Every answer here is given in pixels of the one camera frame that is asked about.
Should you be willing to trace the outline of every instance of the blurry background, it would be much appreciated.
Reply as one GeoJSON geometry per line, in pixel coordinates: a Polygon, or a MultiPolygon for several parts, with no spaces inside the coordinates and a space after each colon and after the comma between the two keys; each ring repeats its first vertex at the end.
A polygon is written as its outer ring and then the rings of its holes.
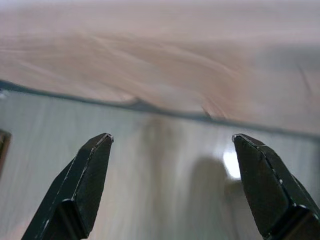
{"type": "Polygon", "coordinates": [[[0,239],[115,138],[92,240],[261,239],[231,137],[272,147],[320,204],[320,3],[0,1],[0,239]]]}

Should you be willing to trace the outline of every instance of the reflective surface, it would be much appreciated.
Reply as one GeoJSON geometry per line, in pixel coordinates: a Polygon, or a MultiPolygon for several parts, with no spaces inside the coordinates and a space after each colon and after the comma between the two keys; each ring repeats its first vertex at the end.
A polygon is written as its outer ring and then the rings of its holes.
{"type": "Polygon", "coordinates": [[[9,92],[0,128],[12,142],[0,179],[0,239],[19,239],[55,176],[89,138],[114,136],[92,240],[261,239],[237,176],[231,137],[272,147],[319,205],[319,142],[9,92]]]}

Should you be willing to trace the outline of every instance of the beige surface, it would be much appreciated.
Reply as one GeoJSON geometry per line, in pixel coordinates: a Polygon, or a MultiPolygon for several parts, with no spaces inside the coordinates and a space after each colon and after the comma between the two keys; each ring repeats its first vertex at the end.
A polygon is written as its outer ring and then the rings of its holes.
{"type": "Polygon", "coordinates": [[[232,134],[270,145],[320,204],[319,142],[309,138],[10,92],[12,142],[0,179],[0,239],[18,240],[55,176],[89,138],[114,136],[91,240],[258,240],[224,153],[232,134]]]}
{"type": "Polygon", "coordinates": [[[317,1],[0,4],[0,79],[320,134],[317,1]]]}

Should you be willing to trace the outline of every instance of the black plastic piece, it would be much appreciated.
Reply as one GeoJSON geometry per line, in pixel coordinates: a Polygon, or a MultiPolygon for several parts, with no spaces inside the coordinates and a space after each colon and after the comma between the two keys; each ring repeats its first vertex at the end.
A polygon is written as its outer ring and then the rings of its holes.
{"type": "Polygon", "coordinates": [[[80,240],[92,231],[113,137],[90,139],[54,179],[22,240],[80,240]]]}
{"type": "Polygon", "coordinates": [[[281,158],[250,136],[236,134],[232,139],[244,193],[262,237],[320,240],[320,210],[281,158]]]}

